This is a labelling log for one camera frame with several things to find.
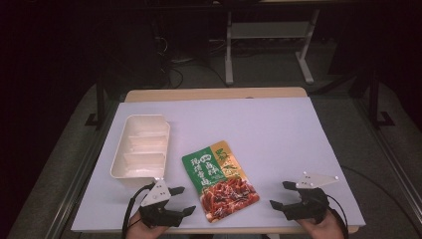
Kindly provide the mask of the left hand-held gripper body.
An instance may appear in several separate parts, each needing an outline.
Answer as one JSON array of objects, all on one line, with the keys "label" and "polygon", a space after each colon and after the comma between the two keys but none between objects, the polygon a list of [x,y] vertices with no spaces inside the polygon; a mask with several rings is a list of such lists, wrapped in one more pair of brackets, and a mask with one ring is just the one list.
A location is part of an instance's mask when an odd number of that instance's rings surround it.
[{"label": "left hand-held gripper body", "polygon": [[182,220],[173,217],[176,211],[167,210],[165,205],[172,197],[164,180],[152,184],[150,191],[142,199],[138,211],[141,221],[149,228],[156,226],[178,227]]}]

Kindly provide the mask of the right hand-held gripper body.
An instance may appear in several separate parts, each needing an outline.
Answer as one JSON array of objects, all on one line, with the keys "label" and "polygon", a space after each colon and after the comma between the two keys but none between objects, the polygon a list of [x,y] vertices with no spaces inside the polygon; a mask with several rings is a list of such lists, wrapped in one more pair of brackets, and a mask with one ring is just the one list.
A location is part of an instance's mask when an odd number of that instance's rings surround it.
[{"label": "right hand-held gripper body", "polygon": [[326,210],[329,208],[327,195],[321,188],[336,182],[338,182],[337,176],[304,171],[301,178],[296,182],[301,201],[291,205],[292,209],[288,211],[288,219],[312,218],[316,223],[321,223],[325,218]]}]

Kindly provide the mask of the green and orange food packet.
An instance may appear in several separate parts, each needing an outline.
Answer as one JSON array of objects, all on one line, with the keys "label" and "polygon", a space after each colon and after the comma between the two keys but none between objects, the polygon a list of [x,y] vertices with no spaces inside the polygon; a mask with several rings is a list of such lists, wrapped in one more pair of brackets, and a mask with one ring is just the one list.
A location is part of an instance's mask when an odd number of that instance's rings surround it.
[{"label": "green and orange food packet", "polygon": [[210,223],[260,200],[225,140],[184,155],[182,162]]}]

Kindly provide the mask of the white plastic compartment tray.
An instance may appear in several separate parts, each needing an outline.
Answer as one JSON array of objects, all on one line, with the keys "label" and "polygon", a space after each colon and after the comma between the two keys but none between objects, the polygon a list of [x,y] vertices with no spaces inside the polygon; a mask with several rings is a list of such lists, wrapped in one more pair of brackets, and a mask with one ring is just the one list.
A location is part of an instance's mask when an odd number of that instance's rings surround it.
[{"label": "white plastic compartment tray", "polygon": [[155,178],[165,174],[170,124],[162,115],[131,115],[114,155],[110,175],[116,179]]}]

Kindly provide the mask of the person's right hand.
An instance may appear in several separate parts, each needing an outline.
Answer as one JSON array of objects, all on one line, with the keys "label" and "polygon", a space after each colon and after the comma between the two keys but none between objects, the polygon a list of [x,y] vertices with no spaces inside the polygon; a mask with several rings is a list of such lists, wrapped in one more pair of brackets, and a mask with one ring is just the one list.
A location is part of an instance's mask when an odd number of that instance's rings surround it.
[{"label": "person's right hand", "polygon": [[298,223],[313,239],[345,239],[335,216],[327,211],[324,220],[315,224],[309,219],[300,219]]}]

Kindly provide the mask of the person's left hand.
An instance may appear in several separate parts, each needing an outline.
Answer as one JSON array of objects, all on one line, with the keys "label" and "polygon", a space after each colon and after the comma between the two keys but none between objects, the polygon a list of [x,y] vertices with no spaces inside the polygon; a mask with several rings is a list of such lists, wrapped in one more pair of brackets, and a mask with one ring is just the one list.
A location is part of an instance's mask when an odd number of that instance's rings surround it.
[{"label": "person's left hand", "polygon": [[157,239],[167,230],[166,226],[147,227],[142,223],[139,212],[130,217],[129,224],[125,239]]}]

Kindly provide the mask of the white table mat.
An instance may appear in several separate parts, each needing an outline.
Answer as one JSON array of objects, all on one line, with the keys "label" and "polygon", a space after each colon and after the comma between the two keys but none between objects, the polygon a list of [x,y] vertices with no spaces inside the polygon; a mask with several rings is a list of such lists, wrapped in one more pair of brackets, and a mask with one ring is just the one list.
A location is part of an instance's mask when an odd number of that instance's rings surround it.
[{"label": "white table mat", "polygon": [[[126,119],[132,115],[162,115],[170,124],[164,179],[168,186],[181,186],[184,191],[168,205],[174,210],[195,209],[175,228],[177,234],[298,231],[299,225],[274,210],[271,203],[298,201],[298,195],[283,184],[298,181],[304,173],[336,177],[325,193],[334,197],[334,207],[345,213],[351,229],[365,223],[310,99],[236,99],[120,105],[72,225],[76,232],[114,233],[121,229],[129,198],[139,186],[127,186],[113,178],[110,168]],[[182,158],[220,140],[229,144],[260,199],[210,223]]]}]

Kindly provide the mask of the black metal stand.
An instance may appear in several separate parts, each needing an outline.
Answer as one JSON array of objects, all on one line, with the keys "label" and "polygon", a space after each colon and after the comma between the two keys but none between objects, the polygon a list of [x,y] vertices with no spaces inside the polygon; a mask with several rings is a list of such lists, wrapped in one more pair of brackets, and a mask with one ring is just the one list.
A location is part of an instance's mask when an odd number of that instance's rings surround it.
[{"label": "black metal stand", "polygon": [[97,102],[97,111],[94,114],[90,114],[87,118],[85,125],[94,126],[96,129],[102,127],[102,124],[105,119],[105,88],[102,81],[97,81],[96,83],[96,102]]},{"label": "black metal stand", "polygon": [[379,96],[379,79],[375,70],[372,71],[372,76],[369,82],[369,107],[368,117],[371,124],[380,129],[382,126],[394,125],[394,121],[388,112],[380,112],[378,110],[378,96]]}]

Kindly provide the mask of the grey metal rail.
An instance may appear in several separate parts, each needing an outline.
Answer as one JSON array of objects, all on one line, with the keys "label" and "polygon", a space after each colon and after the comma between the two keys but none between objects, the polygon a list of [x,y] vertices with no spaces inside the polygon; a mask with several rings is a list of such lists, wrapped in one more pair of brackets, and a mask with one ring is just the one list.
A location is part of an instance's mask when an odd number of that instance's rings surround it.
[{"label": "grey metal rail", "polygon": [[43,239],[61,239],[85,192],[117,106],[118,102],[105,102],[100,124],[96,123],[96,104],[80,103],[72,115],[46,167],[48,191],[57,192],[58,204]]},{"label": "grey metal rail", "polygon": [[354,99],[353,104],[365,120],[366,126],[369,128],[371,134],[375,138],[377,144],[390,164],[390,167],[392,168],[392,171],[394,172],[394,175],[398,180],[398,184],[410,204],[410,207],[422,224],[422,196],[417,191],[415,185],[399,162],[399,157],[395,154],[393,148],[388,143],[386,136],[381,131],[381,129],[385,126],[395,126],[394,121],[387,112],[376,113],[376,119],[371,119],[369,110],[366,108],[362,100]]}]

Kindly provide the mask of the white metal table frame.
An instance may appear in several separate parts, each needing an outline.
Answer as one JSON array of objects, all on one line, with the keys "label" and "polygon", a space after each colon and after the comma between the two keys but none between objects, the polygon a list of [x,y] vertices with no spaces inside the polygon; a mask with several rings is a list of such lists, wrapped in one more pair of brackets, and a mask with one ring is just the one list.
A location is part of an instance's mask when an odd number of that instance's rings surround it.
[{"label": "white metal table frame", "polygon": [[306,56],[316,28],[319,9],[313,10],[308,21],[233,23],[228,13],[226,28],[225,83],[234,84],[232,64],[232,41],[240,39],[303,39],[302,49],[295,52],[305,82],[312,85],[315,80],[309,69]]}]

